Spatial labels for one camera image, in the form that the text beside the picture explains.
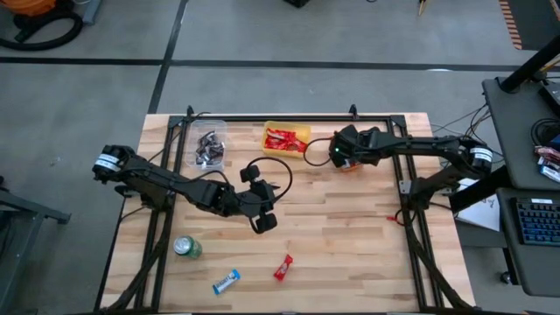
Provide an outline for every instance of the vacuum cleaner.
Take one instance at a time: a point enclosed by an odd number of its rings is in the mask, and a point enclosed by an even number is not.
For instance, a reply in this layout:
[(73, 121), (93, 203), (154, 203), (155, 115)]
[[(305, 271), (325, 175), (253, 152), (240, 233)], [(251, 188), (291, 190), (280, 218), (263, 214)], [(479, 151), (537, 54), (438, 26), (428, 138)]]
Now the vacuum cleaner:
[[(27, 52), (53, 49), (75, 39), (84, 25), (81, 17), (74, 13), (72, 0), (0, 0), (0, 4), (15, 13), (13, 23), (20, 30), (15, 41), (0, 38), (1, 47)], [(72, 29), (66, 34), (41, 43), (25, 43), (45, 25), (64, 18), (73, 20)]]

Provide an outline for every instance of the green soda can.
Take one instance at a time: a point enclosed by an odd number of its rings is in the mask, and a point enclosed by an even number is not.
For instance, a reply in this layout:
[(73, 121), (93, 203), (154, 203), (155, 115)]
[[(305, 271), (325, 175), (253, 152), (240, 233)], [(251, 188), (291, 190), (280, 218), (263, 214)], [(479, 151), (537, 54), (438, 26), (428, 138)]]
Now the green soda can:
[(187, 256), (192, 259), (199, 258), (202, 254), (202, 245), (191, 236), (180, 236), (173, 243), (175, 253), (179, 256)]

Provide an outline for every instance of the red candy wrapper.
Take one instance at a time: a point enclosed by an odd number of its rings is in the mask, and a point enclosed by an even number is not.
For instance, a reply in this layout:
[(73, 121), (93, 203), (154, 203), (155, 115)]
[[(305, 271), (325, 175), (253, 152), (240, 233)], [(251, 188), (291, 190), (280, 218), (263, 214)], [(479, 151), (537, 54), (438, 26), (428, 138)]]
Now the red candy wrapper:
[(266, 133), (267, 137), (264, 141), (264, 147), (267, 149), (298, 151), (303, 153), (307, 146), (307, 143), (303, 143), (296, 138), (295, 131), (268, 128)]
[(274, 273), (274, 277), (279, 281), (284, 280), (286, 276), (286, 272), (288, 272), (288, 268), (290, 264), (294, 262), (294, 259), (291, 258), (290, 255), (286, 255), (286, 259), (283, 260), (282, 266), (278, 267), (278, 270)]

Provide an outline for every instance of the black hose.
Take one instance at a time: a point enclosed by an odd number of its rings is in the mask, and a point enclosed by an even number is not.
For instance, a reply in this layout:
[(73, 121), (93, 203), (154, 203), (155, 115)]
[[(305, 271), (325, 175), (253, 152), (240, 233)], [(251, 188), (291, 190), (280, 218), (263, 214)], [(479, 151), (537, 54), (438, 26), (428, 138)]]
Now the black hose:
[(62, 35), (61, 37), (48, 40), (42, 43), (25, 44), (25, 43), (18, 43), (18, 42), (10, 42), (9, 40), (0, 38), (0, 46), (17, 50), (17, 51), (24, 51), (24, 52), (37, 52), (37, 51), (53, 49), (56, 47), (63, 46), (64, 44), (67, 44), (73, 39), (75, 39), (80, 34), (81, 29), (84, 26), (84, 22), (78, 14), (66, 10), (64, 11), (56, 10), (54, 12), (46, 13), (42, 17), (30, 17), (30, 18), (33, 19), (32, 26), (31, 26), (32, 27), (31, 35), (34, 32), (41, 29), (43, 26), (64, 18), (72, 19), (73, 26), (70, 31), (68, 31), (66, 34)]

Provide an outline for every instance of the black floor stripe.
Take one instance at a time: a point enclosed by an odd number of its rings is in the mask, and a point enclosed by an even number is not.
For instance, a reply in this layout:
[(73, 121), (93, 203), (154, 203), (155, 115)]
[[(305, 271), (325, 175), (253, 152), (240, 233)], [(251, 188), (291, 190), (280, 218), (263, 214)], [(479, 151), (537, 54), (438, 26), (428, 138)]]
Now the black floor stripe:
[(159, 69), (156, 86), (154, 87), (154, 92), (151, 95), (148, 114), (156, 114), (158, 112), (159, 100), (161, 99), (161, 94), (164, 91), (169, 66), (173, 58), (173, 53), (175, 52), (175, 46), (177, 46), (179, 33), (181, 32), (181, 25), (183, 23), (183, 16), (185, 15), (187, 2), (188, 0), (181, 0), (181, 3), (178, 6), (177, 16), (175, 17), (175, 22), (173, 23), (173, 28), (171, 29), (171, 36), (169, 37), (169, 42), (167, 43), (167, 49), (165, 49), (164, 64)]
[(225, 67), (225, 68), (300, 68), (300, 69), (356, 69), (356, 70), (432, 70), (476, 72), (512, 72), (514, 65), (449, 65), (406, 64), (372, 62), (322, 62), (322, 61), (244, 61), (244, 60), (172, 60), (173, 67)]
[(41, 65), (95, 65), (95, 66), (161, 66), (162, 59), (75, 59), (75, 58), (29, 58), (0, 57), (0, 64)]

